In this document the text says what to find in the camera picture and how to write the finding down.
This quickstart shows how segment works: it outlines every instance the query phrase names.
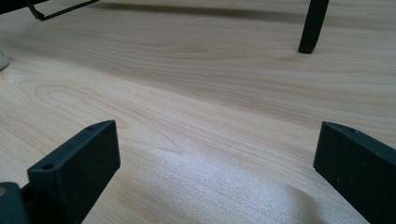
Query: small hole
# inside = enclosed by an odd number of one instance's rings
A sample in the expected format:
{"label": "small hole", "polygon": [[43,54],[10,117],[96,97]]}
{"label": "small hole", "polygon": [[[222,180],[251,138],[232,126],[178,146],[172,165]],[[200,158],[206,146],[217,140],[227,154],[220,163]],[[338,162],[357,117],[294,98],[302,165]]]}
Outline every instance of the small hole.
{"label": "small hole", "polygon": [[355,130],[355,129],[349,129],[349,131],[352,132],[352,133],[358,133],[359,132],[358,130]]}
{"label": "small hole", "polygon": [[50,170],[53,168],[53,164],[47,164],[47,165],[43,165],[43,167],[41,167],[42,170]]}
{"label": "small hole", "polygon": [[7,191],[6,189],[0,188],[0,197],[3,196],[3,194],[6,193],[6,191]]}

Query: wooden table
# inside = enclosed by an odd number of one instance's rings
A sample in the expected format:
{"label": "wooden table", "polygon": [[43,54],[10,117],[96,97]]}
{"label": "wooden table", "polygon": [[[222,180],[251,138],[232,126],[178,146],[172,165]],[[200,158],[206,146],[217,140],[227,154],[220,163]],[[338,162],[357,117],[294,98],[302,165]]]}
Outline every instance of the wooden table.
{"label": "wooden table", "polygon": [[121,168],[85,223],[364,223],[312,162],[323,120],[396,147],[396,3],[332,1],[312,56],[295,48],[307,3],[285,3],[1,15],[0,182],[115,119]]}

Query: black plastic leg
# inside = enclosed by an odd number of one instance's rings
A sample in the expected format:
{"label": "black plastic leg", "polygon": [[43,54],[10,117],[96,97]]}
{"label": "black plastic leg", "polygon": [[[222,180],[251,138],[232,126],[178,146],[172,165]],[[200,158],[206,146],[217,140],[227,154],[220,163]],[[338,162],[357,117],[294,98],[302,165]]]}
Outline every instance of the black plastic leg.
{"label": "black plastic leg", "polygon": [[320,30],[326,16],[329,0],[311,0],[306,15],[303,36],[301,37],[300,53],[312,53],[317,45]]}

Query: light wood surface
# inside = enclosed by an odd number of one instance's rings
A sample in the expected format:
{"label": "light wood surface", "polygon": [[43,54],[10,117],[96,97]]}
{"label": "light wood surface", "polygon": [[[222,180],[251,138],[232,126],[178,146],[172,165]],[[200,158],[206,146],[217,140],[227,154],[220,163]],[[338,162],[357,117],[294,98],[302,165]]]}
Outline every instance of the light wood surface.
{"label": "light wood surface", "polygon": [[[76,1],[37,8],[50,14]],[[312,167],[320,124],[396,147],[396,2],[107,0],[0,16],[0,182],[115,119],[121,168],[84,223],[365,223]]]}

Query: table surface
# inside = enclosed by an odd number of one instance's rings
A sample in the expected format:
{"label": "table surface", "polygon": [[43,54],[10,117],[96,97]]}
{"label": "table surface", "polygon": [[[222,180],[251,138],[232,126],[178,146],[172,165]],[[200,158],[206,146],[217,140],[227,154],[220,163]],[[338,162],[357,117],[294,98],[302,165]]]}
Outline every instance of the table surface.
{"label": "table surface", "polygon": [[[38,5],[50,14],[76,1]],[[396,2],[107,0],[0,16],[0,182],[114,119],[121,168],[84,223],[364,223],[312,167],[323,120],[396,147]]]}

